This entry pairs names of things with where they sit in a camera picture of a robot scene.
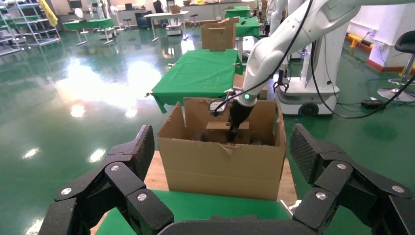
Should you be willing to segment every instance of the silver screw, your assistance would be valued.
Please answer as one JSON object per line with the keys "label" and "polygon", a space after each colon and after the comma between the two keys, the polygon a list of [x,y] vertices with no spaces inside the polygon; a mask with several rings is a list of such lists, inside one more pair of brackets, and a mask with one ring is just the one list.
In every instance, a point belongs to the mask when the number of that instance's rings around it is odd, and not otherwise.
{"label": "silver screw", "polygon": [[343,164],[337,164],[337,167],[340,168],[340,169],[342,169],[342,170],[346,169],[346,166],[343,165]]}
{"label": "silver screw", "polygon": [[397,191],[397,192],[400,192],[400,193],[403,193],[405,190],[403,190],[403,188],[401,188],[401,187],[399,187],[399,186],[392,186],[392,189],[393,190],[395,190],[395,191]]}
{"label": "silver screw", "polygon": [[64,189],[64,190],[61,191],[61,194],[62,195],[68,195],[71,191],[72,191],[71,188],[66,188],[66,189]]}
{"label": "silver screw", "polygon": [[144,201],[146,198],[147,198],[147,194],[145,194],[145,193],[140,193],[137,196],[137,200],[139,200],[139,201]]}
{"label": "silver screw", "polygon": [[326,195],[324,193],[322,193],[322,192],[316,193],[316,196],[320,200],[325,200],[326,199]]}
{"label": "silver screw", "polygon": [[119,166],[118,165],[114,165],[114,166],[112,166],[111,167],[111,170],[112,171],[116,171],[116,170],[118,170],[119,169]]}

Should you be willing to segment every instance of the monitor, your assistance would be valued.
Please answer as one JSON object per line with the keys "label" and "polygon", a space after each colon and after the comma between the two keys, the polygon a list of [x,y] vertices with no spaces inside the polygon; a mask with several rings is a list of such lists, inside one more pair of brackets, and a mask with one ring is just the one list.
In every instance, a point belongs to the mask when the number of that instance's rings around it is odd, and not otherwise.
{"label": "monitor", "polygon": [[132,3],[126,3],[125,4],[125,10],[131,11],[132,9],[133,9],[133,4]]}
{"label": "monitor", "polygon": [[69,7],[71,9],[74,9],[74,8],[82,8],[82,2],[80,0],[77,0],[77,1],[69,1]]}

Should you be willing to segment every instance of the stool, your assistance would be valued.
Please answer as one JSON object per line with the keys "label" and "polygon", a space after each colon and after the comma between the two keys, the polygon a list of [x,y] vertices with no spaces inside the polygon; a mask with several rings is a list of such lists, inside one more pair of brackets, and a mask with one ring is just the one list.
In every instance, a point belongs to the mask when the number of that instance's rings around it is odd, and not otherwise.
{"label": "stool", "polygon": [[[402,76],[398,79],[389,79],[389,82],[403,86],[405,85],[409,78],[409,74],[411,73],[412,67],[414,66],[415,62],[415,31],[410,31],[404,33],[396,42],[395,49],[400,52],[410,53],[411,56],[409,58],[408,64],[406,65]],[[386,99],[391,99],[400,89],[399,88],[383,88],[379,89],[377,93]],[[395,101],[399,102],[414,102],[415,95],[411,95],[407,92],[402,92]]]}
{"label": "stool", "polygon": [[198,14],[190,15],[190,17],[193,18],[193,21],[190,23],[190,27],[192,27],[192,25],[194,25],[195,27],[196,26],[199,26],[200,27],[200,23],[199,22],[196,22],[196,16],[198,16]]}
{"label": "stool", "polygon": [[126,27],[126,28],[130,28],[130,30],[131,30],[131,27],[130,27],[130,20],[131,20],[131,19],[123,19],[123,21],[126,21],[126,22],[127,22],[127,27]]}

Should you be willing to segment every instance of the wooden table surface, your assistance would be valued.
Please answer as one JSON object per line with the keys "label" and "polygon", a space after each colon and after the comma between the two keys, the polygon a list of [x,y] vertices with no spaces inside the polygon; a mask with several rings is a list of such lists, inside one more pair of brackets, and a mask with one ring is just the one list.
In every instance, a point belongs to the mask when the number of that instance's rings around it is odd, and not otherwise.
{"label": "wooden table surface", "polygon": [[[157,189],[168,191],[166,174],[164,172],[163,162],[159,151],[154,152],[153,160],[145,177],[144,183],[148,189]],[[278,200],[283,200],[287,205],[292,205],[297,200],[296,190],[294,188],[294,181],[291,175],[290,165],[285,159],[284,168],[282,170],[282,177],[279,185]],[[91,229],[91,235],[94,235],[104,221],[107,214],[105,214],[99,223]]]}

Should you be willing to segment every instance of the green table cover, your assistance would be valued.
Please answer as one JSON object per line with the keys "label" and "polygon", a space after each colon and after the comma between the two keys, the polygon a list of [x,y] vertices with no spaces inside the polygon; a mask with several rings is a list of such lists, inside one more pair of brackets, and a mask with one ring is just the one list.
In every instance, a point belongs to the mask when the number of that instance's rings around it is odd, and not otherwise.
{"label": "green table cover", "polygon": [[222,97],[224,91],[233,87],[234,74],[243,73],[241,63],[237,67],[235,62],[240,60],[234,49],[188,51],[161,78],[152,95],[163,113],[165,104],[183,104],[184,97]]}
{"label": "green table cover", "polygon": [[253,36],[257,39],[261,39],[259,35],[259,22],[257,17],[241,17],[239,22],[236,23],[236,36],[237,37],[245,37],[245,36]]}
{"label": "green table cover", "polygon": [[79,30],[83,28],[111,28],[114,27],[112,19],[90,20],[86,22],[68,22],[64,23],[67,30]]}
{"label": "green table cover", "polygon": [[231,17],[248,17],[249,8],[247,6],[236,6],[234,9],[227,9],[225,13],[225,18]]}
{"label": "green table cover", "polygon": [[[289,219],[275,201],[221,197],[183,192],[153,191],[174,214],[174,221],[207,220],[217,215],[240,218],[258,215],[259,219]],[[96,235],[135,235],[117,209],[112,209]]]}

